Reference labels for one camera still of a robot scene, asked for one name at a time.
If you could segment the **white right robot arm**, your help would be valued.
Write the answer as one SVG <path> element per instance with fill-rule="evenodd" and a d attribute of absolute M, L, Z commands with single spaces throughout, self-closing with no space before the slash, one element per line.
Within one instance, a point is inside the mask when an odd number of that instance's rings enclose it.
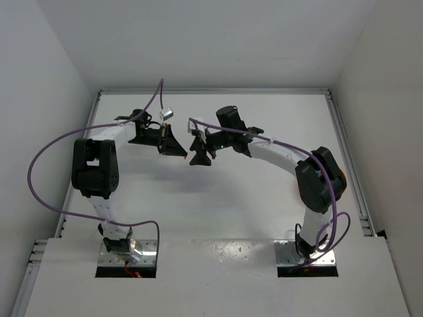
<path fill-rule="evenodd" d="M 347 182 L 331 151 L 326 147 L 307 151 L 273 139 L 259 127 L 246 126 L 236 106 L 223 107 L 216 116 L 218 125 L 189 118 L 188 132 L 194 136 L 190 149 L 195 153 L 190 165 L 210 166 L 218 150 L 232 148 L 290 173 L 305 206 L 294 240 L 298 256 L 310 260 L 315 252 L 333 248 L 340 214 L 336 203 Z"/>

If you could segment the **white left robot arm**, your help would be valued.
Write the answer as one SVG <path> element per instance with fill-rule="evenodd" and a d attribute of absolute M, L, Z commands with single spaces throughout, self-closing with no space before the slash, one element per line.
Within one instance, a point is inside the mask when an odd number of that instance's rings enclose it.
<path fill-rule="evenodd" d="M 155 129 L 151 127 L 152 116 L 135 109 L 130 116 L 118 116 L 100 133 L 74 142 L 72 186 L 88 199 L 100 218 L 98 231 L 106 251 L 127 263 L 141 259 L 141 248 L 134 238 L 134 226 L 123 224 L 114 195 L 120 182 L 118 150 L 127 144 L 146 145 L 157 148 L 161 155 L 185 157 L 187 152 L 167 123 L 171 117 L 171 108 L 161 110 Z"/>

